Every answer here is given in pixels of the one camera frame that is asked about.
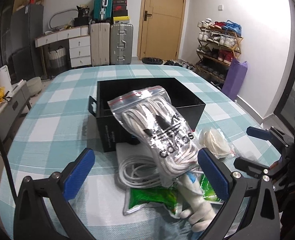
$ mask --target purple bag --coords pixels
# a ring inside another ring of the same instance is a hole
[[[234,58],[231,62],[222,88],[222,92],[232,101],[236,99],[236,96],[241,89],[247,72],[247,68],[247,61],[240,63],[236,58]]]

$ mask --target metal screw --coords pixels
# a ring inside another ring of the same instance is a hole
[[[235,171],[233,172],[233,177],[239,179],[241,177],[241,174],[238,171]]]
[[[61,173],[59,173],[59,172],[54,172],[52,174],[52,178],[54,178],[54,179],[58,179],[60,176],[61,176]]]
[[[24,177],[23,181],[24,182],[29,182],[32,178],[30,176]]]
[[[268,176],[264,175],[263,176],[263,180],[266,181],[266,182],[268,182],[270,180],[270,178]]]

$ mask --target green packet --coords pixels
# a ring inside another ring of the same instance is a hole
[[[220,198],[217,197],[211,184],[204,174],[200,177],[200,186],[204,191],[203,198],[205,200],[212,204],[224,203]],[[123,214],[131,214],[144,207],[164,206],[172,217],[179,219],[179,214],[182,212],[182,205],[183,197],[178,192],[176,184],[170,188],[127,188]]]

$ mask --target checkered tablecloth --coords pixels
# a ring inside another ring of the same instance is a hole
[[[25,176],[41,179],[54,171],[62,171],[85,147],[90,147],[95,150],[95,165],[70,203],[96,239],[189,239],[191,227],[188,222],[171,218],[164,208],[145,208],[123,215],[125,191],[115,184],[118,172],[116,153],[103,153],[96,120],[88,112],[89,96],[96,98],[97,81],[148,77],[175,77],[206,103],[197,133],[206,127],[220,128],[242,156],[265,165],[279,159],[279,153],[269,142],[246,135],[247,127],[259,125],[190,70],[159,65],[90,67],[69,70],[57,76],[26,116],[8,154],[16,191]],[[226,164],[234,169],[232,159]],[[58,232],[65,234],[49,201],[46,205]],[[14,208],[3,171],[0,215],[11,238]]]

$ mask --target red shoe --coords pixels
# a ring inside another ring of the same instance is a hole
[[[224,63],[230,65],[234,59],[234,54],[231,51],[227,51],[224,58]]]
[[[222,26],[225,26],[225,22],[215,22],[213,25],[214,28],[222,30]]]
[[[218,54],[218,60],[219,61],[224,61],[224,58],[225,58],[225,54],[227,53],[226,50],[220,50],[220,53]]]

